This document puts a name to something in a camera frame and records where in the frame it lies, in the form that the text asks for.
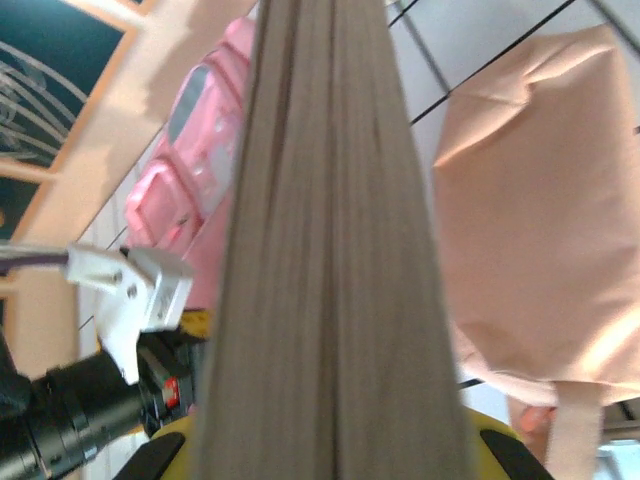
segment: purple cable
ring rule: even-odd
[[[69,263],[69,254],[36,254],[10,258],[0,258],[0,275],[6,275],[14,268],[37,267],[45,265],[65,266]]]

